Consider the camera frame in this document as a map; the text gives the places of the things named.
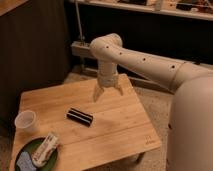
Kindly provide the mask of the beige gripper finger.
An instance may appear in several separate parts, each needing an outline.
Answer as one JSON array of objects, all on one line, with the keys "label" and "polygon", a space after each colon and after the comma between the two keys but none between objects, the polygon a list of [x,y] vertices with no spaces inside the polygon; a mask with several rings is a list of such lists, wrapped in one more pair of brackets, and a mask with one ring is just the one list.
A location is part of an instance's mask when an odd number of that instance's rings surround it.
[{"label": "beige gripper finger", "polygon": [[96,102],[98,98],[103,94],[103,92],[104,89],[99,84],[97,84],[93,92],[93,101]]},{"label": "beige gripper finger", "polygon": [[119,93],[120,93],[121,96],[124,94],[122,86],[120,84],[116,83],[115,84],[115,89],[119,91]]}]

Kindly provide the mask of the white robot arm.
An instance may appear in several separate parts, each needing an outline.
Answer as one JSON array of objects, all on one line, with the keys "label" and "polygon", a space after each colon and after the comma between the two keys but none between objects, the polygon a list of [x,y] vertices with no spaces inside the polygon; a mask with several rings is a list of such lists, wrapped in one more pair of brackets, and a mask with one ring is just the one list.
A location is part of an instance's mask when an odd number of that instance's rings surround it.
[{"label": "white robot arm", "polygon": [[93,39],[90,52],[98,60],[94,99],[108,87],[121,88],[118,66],[173,94],[166,171],[213,171],[213,69],[125,49],[115,33]]}]

